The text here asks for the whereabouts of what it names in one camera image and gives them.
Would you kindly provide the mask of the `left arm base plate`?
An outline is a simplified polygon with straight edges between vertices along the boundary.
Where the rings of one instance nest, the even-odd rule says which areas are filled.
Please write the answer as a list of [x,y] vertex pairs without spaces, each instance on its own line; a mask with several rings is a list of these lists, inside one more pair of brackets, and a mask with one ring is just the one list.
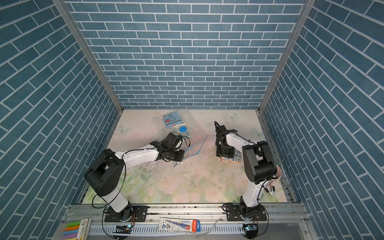
[[108,207],[103,211],[104,221],[107,223],[145,222],[148,208],[148,206],[128,205],[118,213],[112,207]]

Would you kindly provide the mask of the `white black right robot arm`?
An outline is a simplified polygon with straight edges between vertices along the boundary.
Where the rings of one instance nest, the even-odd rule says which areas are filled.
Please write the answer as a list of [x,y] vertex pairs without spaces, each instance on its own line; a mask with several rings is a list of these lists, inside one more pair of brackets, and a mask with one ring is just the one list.
[[269,144],[265,141],[253,142],[240,136],[236,130],[228,130],[224,125],[214,122],[216,131],[216,155],[233,158],[236,151],[241,152],[245,174],[248,178],[247,188],[238,205],[223,205],[228,221],[265,221],[267,211],[261,204],[262,192],[277,174],[277,166],[271,154]]

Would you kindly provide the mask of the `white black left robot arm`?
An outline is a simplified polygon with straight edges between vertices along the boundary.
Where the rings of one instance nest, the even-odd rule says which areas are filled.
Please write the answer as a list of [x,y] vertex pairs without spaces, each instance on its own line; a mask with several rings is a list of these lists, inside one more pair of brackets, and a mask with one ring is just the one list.
[[139,149],[125,152],[105,149],[86,170],[84,179],[107,207],[111,207],[115,213],[125,213],[130,210],[130,202],[123,195],[122,187],[119,187],[121,175],[126,176],[128,169],[144,163],[159,160],[181,162],[185,153],[181,149],[184,141],[190,146],[187,137],[169,133],[163,140],[152,141]]

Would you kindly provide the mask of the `clear vacuum bag blue zip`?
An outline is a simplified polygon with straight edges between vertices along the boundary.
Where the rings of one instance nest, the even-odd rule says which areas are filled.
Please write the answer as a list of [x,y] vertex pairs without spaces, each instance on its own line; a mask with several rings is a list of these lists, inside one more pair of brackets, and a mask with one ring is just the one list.
[[198,110],[172,110],[161,114],[167,132],[172,132],[183,139],[181,149],[185,151],[184,160],[197,156],[211,135],[206,130]]

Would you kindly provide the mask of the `blue cartoon towel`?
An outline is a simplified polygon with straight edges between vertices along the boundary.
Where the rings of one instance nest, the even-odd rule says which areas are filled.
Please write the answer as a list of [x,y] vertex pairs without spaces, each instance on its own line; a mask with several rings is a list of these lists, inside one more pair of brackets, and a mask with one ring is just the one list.
[[175,125],[180,125],[184,123],[183,117],[179,111],[165,114],[162,116],[162,119],[167,129],[170,129]]

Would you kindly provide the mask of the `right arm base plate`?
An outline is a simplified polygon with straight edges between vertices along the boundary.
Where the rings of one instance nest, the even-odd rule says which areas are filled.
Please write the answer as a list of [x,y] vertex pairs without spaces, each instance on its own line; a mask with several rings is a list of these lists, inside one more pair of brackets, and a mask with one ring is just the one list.
[[267,214],[261,205],[248,208],[243,204],[225,203],[222,205],[222,210],[225,212],[229,222],[267,220]]

